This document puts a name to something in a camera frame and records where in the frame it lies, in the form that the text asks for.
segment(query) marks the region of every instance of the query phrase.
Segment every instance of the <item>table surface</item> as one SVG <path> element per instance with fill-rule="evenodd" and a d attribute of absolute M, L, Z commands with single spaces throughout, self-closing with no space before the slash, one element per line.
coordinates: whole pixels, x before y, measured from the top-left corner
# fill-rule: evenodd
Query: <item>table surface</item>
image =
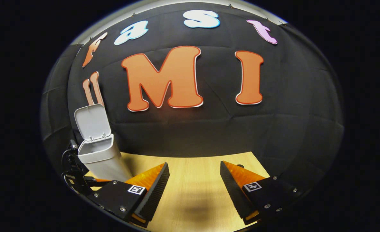
<path fill-rule="evenodd" d="M 222 160 L 242 164 L 264 178 L 270 177 L 251 152 L 200 158 L 121 154 L 133 176 L 168 163 L 170 177 L 165 191 L 153 220 L 144 228 L 152 232 L 233 232 L 247 227 L 221 179 Z M 88 172 L 86 176 L 94 177 L 94 174 Z"/>

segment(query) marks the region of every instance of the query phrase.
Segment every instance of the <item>orange letter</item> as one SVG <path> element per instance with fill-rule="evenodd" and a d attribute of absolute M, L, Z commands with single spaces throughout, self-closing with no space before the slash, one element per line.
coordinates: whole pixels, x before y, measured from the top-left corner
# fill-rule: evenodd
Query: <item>orange letter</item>
<path fill-rule="evenodd" d="M 107 32 L 104 33 L 102 36 L 98 37 L 96 41 L 90 44 L 90 46 L 88 47 L 86 59 L 84 60 L 84 63 L 83 63 L 83 68 L 91 61 L 91 59 L 93 58 L 93 52 L 97 50 L 97 48 L 99 47 L 100 41 L 104 39 L 106 36 L 107 36 Z"/>
<path fill-rule="evenodd" d="M 259 104 L 263 99 L 260 94 L 260 65 L 263 58 L 248 51 L 237 51 L 235 56 L 242 63 L 242 89 L 236 96 L 236 102 L 241 105 Z"/>
<path fill-rule="evenodd" d="M 170 50 L 157 71 L 145 54 L 127 57 L 121 66 L 127 70 L 130 111 L 144 111 L 149 107 L 143 99 L 141 88 L 144 89 L 151 102 L 162 107 L 166 91 L 171 84 L 171 97 L 168 105 L 173 108 L 199 107 L 203 97 L 197 92 L 196 58 L 201 54 L 198 47 L 181 46 Z"/>

